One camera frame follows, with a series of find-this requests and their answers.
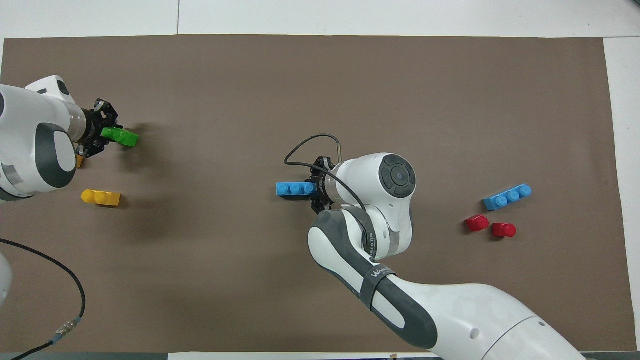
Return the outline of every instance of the robotic arm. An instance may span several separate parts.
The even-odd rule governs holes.
[[[26,89],[0,85],[0,203],[65,187],[76,172],[76,154],[89,158],[102,152],[119,140],[106,137],[114,131],[137,140],[117,118],[101,99],[94,109],[81,109],[59,76]]]
[[[412,238],[415,172],[402,157],[379,153],[332,167],[358,201],[326,175],[312,176],[323,204],[308,234],[316,263],[411,345],[443,359],[584,360],[560,334],[512,296],[489,285],[425,285],[402,280],[377,260],[405,251]]]

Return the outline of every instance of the black cable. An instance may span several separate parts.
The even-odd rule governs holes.
[[[50,257],[49,255],[44,254],[43,252],[37,251],[36,249],[32,249],[32,248],[30,248],[30,247],[28,247],[26,245],[15,243],[13,241],[5,240],[5,239],[2,239],[2,238],[0,238],[0,243],[5,243],[7,245],[11,245],[11,246],[20,248],[22,250],[26,250],[26,251],[28,251],[28,252],[30,252],[32,254],[36,254],[37,256],[40,256],[41,258],[49,260],[50,262],[54,263],[55,265],[58,265],[58,267],[60,267],[64,271],[66,271],[71,276],[71,278],[73,278],[73,280],[76,282],[78,290],[80,291],[80,296],[82,298],[82,305],[80,307],[80,315],[78,315],[78,318],[82,318],[83,317],[84,309],[86,307],[86,295],[84,294],[84,288],[82,287],[82,284],[80,283],[80,279],[78,279],[78,276],[76,276],[74,274],[74,272],[71,271],[70,268],[66,267],[63,263],[61,263],[58,260]],[[38,352],[38,351],[40,351],[40,350],[42,350],[44,348],[50,347],[54,343],[55,342],[50,340],[48,343],[40,345],[39,347],[36,347],[36,348],[32,348],[31,350],[29,350],[29,351],[27,351],[27,352],[25,352],[25,353],[23,353],[21,355],[18,355],[17,357],[14,357],[12,360],[24,359],[25,357],[33,354],[34,352]]]
[[[50,341],[50,342],[48,342],[48,343],[46,343],[46,344],[44,344],[44,345],[40,345],[39,347],[36,347],[36,348],[32,348],[31,350],[29,350],[29,351],[27,351],[27,352],[25,352],[25,353],[23,353],[23,354],[20,354],[20,355],[18,355],[18,356],[16,356],[16,357],[14,357],[14,358],[13,358],[13,359],[11,359],[11,360],[20,360],[20,359],[24,359],[25,357],[27,357],[27,356],[29,356],[29,355],[33,354],[34,352],[38,352],[38,351],[40,351],[40,350],[43,350],[43,349],[45,349],[45,348],[48,348],[48,347],[50,347],[51,345],[53,345],[53,341]]]
[[[298,149],[302,146],[305,145],[307,142],[309,142],[310,140],[313,140],[315,138],[319,138],[319,137],[328,137],[328,138],[332,138],[335,143],[338,145],[338,159],[341,160],[342,154],[340,153],[340,142],[338,141],[338,138],[336,138],[335,136],[331,135],[331,134],[316,134],[314,136],[311,136],[309,138],[307,138],[306,140],[302,141],[301,143],[298,144],[298,146],[296,146],[295,148],[293,148],[293,150],[284,158],[284,163],[286,165],[297,165],[297,166],[301,166],[301,167],[310,167],[319,171],[324,172],[325,174],[329,175],[330,177],[334,178],[334,180],[336,180],[336,182],[338,182],[340,185],[342,185],[350,194],[351,196],[353,196],[354,199],[356,199],[356,201],[358,202],[358,205],[360,205],[360,207],[367,212],[367,209],[364,207],[364,203],[360,200],[360,198],[358,197],[358,195],[356,195],[355,192],[353,192],[353,190],[347,186],[347,184],[344,183],[344,181],[340,180],[337,176],[333,175],[331,172],[329,172],[327,169],[321,168],[321,167],[317,167],[315,165],[312,164],[308,164],[308,163],[293,163],[289,161],[289,158],[293,155],[294,152],[298,151]]]

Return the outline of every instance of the brown mat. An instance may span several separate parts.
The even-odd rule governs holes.
[[[18,39],[2,82],[65,79],[110,101],[139,146],[111,144],[72,184],[0,207],[2,237],[67,264],[85,321],[57,351],[416,351],[307,249],[314,213],[275,196],[283,157],[333,133],[345,158],[395,152],[418,175],[415,234],[388,259],[427,284],[480,282],[520,299],[579,350],[635,350],[600,39],[172,36]],[[298,161],[334,156],[328,140]],[[468,234],[481,199],[513,239]],[[87,188],[123,205],[85,204]],[[2,247],[15,280],[0,351],[49,339],[79,308],[52,265]]]

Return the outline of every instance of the orange lego brick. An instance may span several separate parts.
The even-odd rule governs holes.
[[[89,204],[118,206],[120,205],[120,193],[85,190],[82,192],[82,200]]]

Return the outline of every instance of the blue lego brick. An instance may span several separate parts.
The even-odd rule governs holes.
[[[495,211],[530,195],[531,187],[527,184],[522,184],[505,192],[501,192],[498,195],[483,199],[482,201],[487,210]]]
[[[297,183],[276,183],[276,195],[278,196],[309,196],[316,192],[316,184],[306,181]]]

